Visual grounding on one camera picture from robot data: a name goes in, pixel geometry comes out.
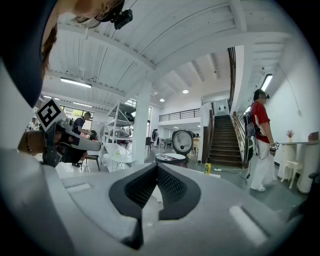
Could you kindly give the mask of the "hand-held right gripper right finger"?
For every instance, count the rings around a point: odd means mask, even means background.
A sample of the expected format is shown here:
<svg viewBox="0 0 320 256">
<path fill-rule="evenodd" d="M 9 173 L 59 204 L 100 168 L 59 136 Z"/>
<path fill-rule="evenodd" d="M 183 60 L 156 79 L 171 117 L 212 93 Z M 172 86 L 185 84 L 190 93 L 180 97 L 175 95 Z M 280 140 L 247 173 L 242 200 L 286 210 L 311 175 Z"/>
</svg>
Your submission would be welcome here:
<svg viewBox="0 0 320 256">
<path fill-rule="evenodd" d="M 197 206 L 179 220 L 160 220 L 143 246 L 145 256 L 284 256 L 302 220 L 283 215 L 233 183 L 183 167 L 172 170 L 201 190 Z"/>
</svg>

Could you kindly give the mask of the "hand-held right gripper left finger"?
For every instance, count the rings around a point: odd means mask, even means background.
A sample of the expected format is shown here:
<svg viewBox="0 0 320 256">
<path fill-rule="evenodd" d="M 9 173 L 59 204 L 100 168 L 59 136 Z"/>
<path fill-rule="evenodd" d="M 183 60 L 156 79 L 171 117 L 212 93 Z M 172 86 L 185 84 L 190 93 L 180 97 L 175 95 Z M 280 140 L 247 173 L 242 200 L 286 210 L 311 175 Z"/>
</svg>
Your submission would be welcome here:
<svg viewBox="0 0 320 256">
<path fill-rule="evenodd" d="M 111 174 L 61 178 L 53 167 L 0 148 L 1 218 L 20 255 L 156 256 L 139 222 L 109 198 Z"/>
</svg>

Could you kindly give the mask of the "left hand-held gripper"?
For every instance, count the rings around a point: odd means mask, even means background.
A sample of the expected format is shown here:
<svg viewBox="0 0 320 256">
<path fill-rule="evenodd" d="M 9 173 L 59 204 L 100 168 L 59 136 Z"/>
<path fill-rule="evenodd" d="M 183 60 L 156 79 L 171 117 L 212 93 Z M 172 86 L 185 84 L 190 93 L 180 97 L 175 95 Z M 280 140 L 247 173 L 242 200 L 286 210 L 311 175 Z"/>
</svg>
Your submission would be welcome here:
<svg viewBox="0 0 320 256">
<path fill-rule="evenodd" d="M 60 162 L 77 164 L 86 151 L 98 152 L 101 145 L 73 132 L 73 121 L 60 105 L 51 99 L 35 113 L 44 133 L 45 165 L 56 167 Z"/>
</svg>

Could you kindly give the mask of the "person's left forearm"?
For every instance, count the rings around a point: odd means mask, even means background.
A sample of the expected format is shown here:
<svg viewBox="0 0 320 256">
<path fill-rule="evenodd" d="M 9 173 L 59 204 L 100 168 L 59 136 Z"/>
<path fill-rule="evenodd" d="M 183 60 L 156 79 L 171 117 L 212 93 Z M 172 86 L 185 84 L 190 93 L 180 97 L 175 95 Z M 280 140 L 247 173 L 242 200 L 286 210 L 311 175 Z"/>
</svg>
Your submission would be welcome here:
<svg viewBox="0 0 320 256">
<path fill-rule="evenodd" d="M 24 152 L 32 156 L 42 154 L 45 149 L 44 133 L 40 130 L 25 132 L 20 139 L 17 149 L 20 152 Z"/>
</svg>

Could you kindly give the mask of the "brown seat chair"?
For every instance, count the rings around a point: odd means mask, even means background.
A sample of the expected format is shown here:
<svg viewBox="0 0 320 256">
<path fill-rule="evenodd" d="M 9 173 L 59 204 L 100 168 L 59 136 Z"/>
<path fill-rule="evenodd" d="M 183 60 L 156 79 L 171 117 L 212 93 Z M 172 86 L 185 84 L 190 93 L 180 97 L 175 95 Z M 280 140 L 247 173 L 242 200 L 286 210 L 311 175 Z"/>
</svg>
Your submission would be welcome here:
<svg viewBox="0 0 320 256">
<path fill-rule="evenodd" d="M 98 155 L 88 155 L 87 157 L 85 157 L 85 163 L 88 163 L 88 160 L 93 160 L 96 162 L 97 167 L 98 167 L 98 171 L 100 171 L 100 164 L 99 164 L 99 156 Z"/>
</svg>

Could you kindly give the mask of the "white shelf rack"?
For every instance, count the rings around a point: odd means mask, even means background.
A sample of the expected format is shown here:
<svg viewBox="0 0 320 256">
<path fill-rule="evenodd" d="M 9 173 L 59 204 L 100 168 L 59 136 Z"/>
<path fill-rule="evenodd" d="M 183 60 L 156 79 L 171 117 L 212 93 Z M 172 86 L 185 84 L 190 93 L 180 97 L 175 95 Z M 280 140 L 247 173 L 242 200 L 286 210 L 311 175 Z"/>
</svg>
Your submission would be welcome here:
<svg viewBox="0 0 320 256">
<path fill-rule="evenodd" d="M 100 130 L 102 143 L 128 144 L 133 139 L 136 106 L 118 101 L 108 112 Z"/>
</svg>

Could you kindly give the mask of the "white round side table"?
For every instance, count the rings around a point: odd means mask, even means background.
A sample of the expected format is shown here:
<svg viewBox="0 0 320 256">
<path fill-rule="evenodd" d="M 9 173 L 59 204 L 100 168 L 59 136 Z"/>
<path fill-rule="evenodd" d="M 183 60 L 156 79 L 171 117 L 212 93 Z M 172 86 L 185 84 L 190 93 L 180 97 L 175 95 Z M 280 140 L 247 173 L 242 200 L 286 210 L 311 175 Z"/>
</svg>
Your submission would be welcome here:
<svg viewBox="0 0 320 256">
<path fill-rule="evenodd" d="M 131 155 L 128 154 L 115 154 L 110 157 L 111 171 L 116 172 L 124 170 L 133 166 L 136 162 Z"/>
</svg>

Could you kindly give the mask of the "white column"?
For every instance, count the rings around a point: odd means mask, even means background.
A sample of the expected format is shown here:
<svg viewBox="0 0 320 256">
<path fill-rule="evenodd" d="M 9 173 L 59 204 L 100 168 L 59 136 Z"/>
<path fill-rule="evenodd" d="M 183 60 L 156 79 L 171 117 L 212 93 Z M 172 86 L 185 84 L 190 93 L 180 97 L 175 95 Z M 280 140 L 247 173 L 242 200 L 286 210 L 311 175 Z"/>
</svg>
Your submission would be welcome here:
<svg viewBox="0 0 320 256">
<path fill-rule="evenodd" d="M 132 159 L 134 160 L 134 166 L 145 163 L 145 143 L 151 89 L 152 83 L 146 80 L 141 86 L 141 90 L 137 98 L 131 149 Z"/>
</svg>

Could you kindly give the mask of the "ceiling strip light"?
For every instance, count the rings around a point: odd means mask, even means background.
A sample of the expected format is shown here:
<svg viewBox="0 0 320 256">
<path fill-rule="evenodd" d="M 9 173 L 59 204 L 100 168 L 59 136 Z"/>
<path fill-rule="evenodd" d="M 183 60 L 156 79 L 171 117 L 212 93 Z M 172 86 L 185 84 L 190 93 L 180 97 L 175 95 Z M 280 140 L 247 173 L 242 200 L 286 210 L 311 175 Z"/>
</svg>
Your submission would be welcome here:
<svg viewBox="0 0 320 256">
<path fill-rule="evenodd" d="M 85 87 L 85 88 L 91 88 L 92 87 L 92 85 L 89 84 L 89 83 L 76 81 L 76 80 L 68 79 L 68 78 L 64 78 L 64 77 L 61 77 L 60 81 L 64 82 L 64 83 L 67 83 L 67 84 L 77 85 L 77 86 L 81 86 L 81 87 Z"/>
<path fill-rule="evenodd" d="M 265 91 L 268 85 L 270 84 L 272 78 L 273 78 L 273 75 L 271 73 L 266 74 L 260 89 Z"/>
</svg>

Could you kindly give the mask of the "wooden stool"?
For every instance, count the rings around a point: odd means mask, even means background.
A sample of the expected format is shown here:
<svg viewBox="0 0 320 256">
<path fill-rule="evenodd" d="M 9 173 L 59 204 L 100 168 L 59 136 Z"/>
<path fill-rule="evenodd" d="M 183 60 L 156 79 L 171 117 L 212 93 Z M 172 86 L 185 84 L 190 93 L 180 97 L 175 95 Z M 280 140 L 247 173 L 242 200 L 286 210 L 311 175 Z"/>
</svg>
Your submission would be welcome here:
<svg viewBox="0 0 320 256">
<path fill-rule="evenodd" d="M 190 156 L 193 157 L 196 162 L 198 161 L 199 147 L 200 147 L 200 139 L 194 138 L 193 139 L 193 147 L 190 152 Z"/>
</svg>

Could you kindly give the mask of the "dark wooden staircase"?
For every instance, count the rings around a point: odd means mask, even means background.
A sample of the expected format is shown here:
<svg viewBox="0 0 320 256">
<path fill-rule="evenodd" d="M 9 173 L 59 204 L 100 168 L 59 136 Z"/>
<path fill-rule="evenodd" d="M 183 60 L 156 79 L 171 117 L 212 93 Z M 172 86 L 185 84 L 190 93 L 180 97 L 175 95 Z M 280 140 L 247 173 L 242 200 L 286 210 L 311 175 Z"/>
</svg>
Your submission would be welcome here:
<svg viewBox="0 0 320 256">
<path fill-rule="evenodd" d="M 243 167 L 241 148 L 234 125 L 226 108 L 216 113 L 215 103 L 200 108 L 201 146 L 199 161 L 213 166 Z"/>
</svg>

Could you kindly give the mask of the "maroon rice cooker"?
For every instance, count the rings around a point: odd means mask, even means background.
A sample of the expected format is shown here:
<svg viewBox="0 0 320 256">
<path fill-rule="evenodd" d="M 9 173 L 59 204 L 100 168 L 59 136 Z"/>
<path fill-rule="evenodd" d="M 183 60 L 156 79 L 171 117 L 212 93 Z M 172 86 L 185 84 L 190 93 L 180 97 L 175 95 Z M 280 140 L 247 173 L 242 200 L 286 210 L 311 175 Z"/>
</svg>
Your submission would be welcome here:
<svg viewBox="0 0 320 256">
<path fill-rule="evenodd" d="M 188 154 L 194 148 L 193 138 L 193 133 L 189 130 L 174 131 L 171 142 L 175 153 L 158 153 L 155 155 L 155 162 L 187 168 L 190 161 Z"/>
</svg>

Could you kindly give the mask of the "black office chair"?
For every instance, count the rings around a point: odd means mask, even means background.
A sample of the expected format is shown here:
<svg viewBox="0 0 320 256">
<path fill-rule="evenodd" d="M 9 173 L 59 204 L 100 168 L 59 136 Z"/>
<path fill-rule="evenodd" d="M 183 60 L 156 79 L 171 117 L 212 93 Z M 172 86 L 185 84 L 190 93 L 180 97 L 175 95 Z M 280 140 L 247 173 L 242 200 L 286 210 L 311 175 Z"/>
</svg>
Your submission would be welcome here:
<svg viewBox="0 0 320 256">
<path fill-rule="evenodd" d="M 288 216 L 288 221 L 300 215 L 320 215 L 320 171 L 308 176 L 311 179 L 311 187 L 308 197 L 297 207 L 294 207 Z"/>
</svg>

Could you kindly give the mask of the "white ornate stool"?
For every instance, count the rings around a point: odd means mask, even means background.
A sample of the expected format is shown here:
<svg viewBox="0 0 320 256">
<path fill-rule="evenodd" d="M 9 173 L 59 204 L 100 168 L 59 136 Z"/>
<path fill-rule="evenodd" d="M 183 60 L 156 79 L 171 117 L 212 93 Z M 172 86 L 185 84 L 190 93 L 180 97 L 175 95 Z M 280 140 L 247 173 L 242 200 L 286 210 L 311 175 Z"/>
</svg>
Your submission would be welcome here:
<svg viewBox="0 0 320 256">
<path fill-rule="evenodd" d="M 297 174 L 300 174 L 303 170 L 303 164 L 296 161 L 287 160 L 284 164 L 283 176 L 281 182 L 283 183 L 285 178 L 290 181 L 289 189 L 291 190 L 294 184 L 294 180 Z"/>
</svg>

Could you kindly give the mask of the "black balcony railing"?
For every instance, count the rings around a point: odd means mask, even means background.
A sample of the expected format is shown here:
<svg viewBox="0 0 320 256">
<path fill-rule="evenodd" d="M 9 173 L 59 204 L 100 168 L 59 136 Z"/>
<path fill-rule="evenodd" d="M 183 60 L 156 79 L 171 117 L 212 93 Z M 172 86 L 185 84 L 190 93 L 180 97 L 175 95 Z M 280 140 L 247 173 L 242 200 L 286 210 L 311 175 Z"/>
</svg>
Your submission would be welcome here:
<svg viewBox="0 0 320 256">
<path fill-rule="evenodd" d="M 178 111 L 168 114 L 163 114 L 159 116 L 160 122 L 181 120 L 181 119 L 189 119 L 189 118 L 198 118 L 201 116 L 200 108 Z"/>
</svg>

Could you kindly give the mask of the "white console table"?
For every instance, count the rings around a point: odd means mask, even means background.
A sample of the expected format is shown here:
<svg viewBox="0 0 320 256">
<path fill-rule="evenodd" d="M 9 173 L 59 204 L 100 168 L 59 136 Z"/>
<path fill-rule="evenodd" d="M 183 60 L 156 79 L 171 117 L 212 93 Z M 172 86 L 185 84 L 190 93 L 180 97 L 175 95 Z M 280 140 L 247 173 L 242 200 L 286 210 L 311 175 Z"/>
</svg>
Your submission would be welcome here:
<svg viewBox="0 0 320 256">
<path fill-rule="evenodd" d="M 280 144 L 280 161 L 278 178 L 282 179 L 286 161 L 303 164 L 301 173 L 294 179 L 297 190 L 301 194 L 308 194 L 311 190 L 312 180 L 309 175 L 320 167 L 320 140 L 306 142 L 282 142 Z"/>
</svg>

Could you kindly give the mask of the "person's dark top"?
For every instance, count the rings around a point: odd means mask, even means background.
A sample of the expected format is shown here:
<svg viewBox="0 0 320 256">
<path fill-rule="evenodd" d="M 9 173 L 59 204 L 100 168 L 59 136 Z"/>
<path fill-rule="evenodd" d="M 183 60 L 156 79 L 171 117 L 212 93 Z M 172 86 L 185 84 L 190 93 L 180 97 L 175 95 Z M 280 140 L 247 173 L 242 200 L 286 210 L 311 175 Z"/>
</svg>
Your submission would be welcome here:
<svg viewBox="0 0 320 256">
<path fill-rule="evenodd" d="M 0 0 L 0 57 L 32 108 L 43 86 L 43 35 L 57 1 Z"/>
</svg>

